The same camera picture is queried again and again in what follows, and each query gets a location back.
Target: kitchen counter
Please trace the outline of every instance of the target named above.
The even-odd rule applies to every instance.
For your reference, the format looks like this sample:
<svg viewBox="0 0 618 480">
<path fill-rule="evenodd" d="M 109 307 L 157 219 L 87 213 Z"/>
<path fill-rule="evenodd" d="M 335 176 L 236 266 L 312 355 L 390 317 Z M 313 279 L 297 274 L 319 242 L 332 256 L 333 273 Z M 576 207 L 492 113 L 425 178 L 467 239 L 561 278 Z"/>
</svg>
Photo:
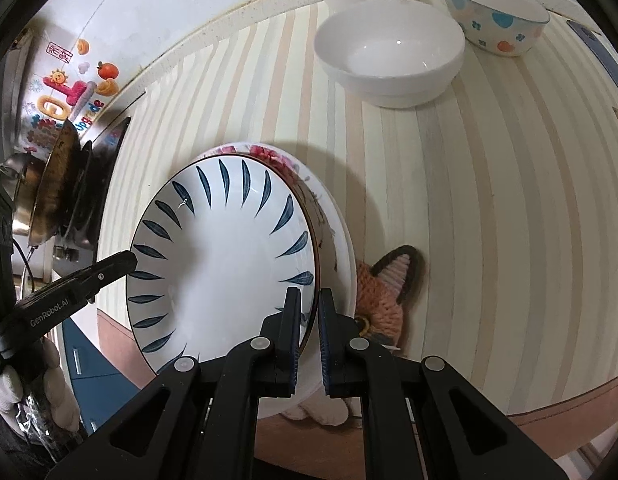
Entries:
<svg viewBox="0 0 618 480">
<path fill-rule="evenodd" d="M 423 0 L 446 12 L 443 0 Z M 98 259 L 130 247 L 153 195 L 207 149 L 263 141 L 322 179 L 356 257 L 412 244 L 425 285 L 412 359 L 438 354 L 505 413 L 618 375 L 618 89 L 551 15 L 521 58 L 467 44 L 451 87 L 415 110 L 361 102 L 326 75 L 312 4 L 180 59 L 138 102 L 112 177 Z M 126 327 L 124 281 L 96 306 Z"/>
</svg>

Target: cable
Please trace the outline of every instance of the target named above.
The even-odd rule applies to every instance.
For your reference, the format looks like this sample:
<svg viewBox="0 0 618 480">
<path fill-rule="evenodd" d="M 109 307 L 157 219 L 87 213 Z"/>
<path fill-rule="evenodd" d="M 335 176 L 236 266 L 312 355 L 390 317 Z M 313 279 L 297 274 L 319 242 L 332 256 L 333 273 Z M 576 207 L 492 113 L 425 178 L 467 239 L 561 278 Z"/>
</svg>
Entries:
<svg viewBox="0 0 618 480">
<path fill-rule="evenodd" d="M 31 276 L 31 293 L 33 294 L 36 291 L 36 280 L 33 278 L 31 267 L 29 267 L 28 260 L 25 258 L 25 253 L 23 253 L 22 248 L 20 247 L 20 244 L 16 241 L 15 238 L 12 238 L 12 240 L 13 240 L 13 244 L 18 249 L 20 256 L 22 257 L 22 261 L 24 262 L 25 267 L 26 267 L 26 272 L 28 272 L 29 276 Z M 23 286 L 25 286 L 25 284 L 20 283 L 20 288 L 22 288 Z"/>
</svg>

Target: blue polka dot bowl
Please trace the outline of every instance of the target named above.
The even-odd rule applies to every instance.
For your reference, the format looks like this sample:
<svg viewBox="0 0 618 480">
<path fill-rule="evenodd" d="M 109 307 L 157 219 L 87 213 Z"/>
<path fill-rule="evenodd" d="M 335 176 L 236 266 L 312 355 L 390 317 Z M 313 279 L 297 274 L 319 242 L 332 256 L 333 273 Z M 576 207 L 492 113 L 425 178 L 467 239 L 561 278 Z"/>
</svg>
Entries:
<svg viewBox="0 0 618 480">
<path fill-rule="evenodd" d="M 520 56 L 549 23 L 536 0 L 445 0 L 467 40 L 499 56 Z"/>
</svg>

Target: stove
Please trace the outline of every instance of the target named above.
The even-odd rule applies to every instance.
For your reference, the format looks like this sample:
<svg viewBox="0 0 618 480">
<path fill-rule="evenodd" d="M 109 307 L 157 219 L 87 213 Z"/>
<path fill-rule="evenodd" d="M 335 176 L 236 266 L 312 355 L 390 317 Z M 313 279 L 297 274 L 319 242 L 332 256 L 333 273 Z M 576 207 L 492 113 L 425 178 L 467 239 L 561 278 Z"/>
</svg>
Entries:
<svg viewBox="0 0 618 480">
<path fill-rule="evenodd" d="M 106 192 L 130 117 L 104 130 L 80 151 L 81 168 L 54 241 L 53 269 L 60 276 L 96 261 Z"/>
</svg>

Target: blue cabinet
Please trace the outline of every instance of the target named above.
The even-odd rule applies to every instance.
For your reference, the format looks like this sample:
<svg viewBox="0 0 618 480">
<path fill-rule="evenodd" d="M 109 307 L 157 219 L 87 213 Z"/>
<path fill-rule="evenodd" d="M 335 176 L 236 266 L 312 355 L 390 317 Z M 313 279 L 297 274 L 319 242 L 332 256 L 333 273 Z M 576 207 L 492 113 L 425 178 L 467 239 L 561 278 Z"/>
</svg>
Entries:
<svg viewBox="0 0 618 480">
<path fill-rule="evenodd" d="M 87 433 L 93 433 L 139 391 L 124 375 L 114 374 L 71 381 Z"/>
<path fill-rule="evenodd" d="M 71 379 L 119 373 L 71 318 L 62 322 L 62 335 Z"/>
<path fill-rule="evenodd" d="M 138 391 L 92 345 L 71 320 L 62 322 L 62 336 L 73 393 L 87 433 L 93 433 Z"/>
</svg>

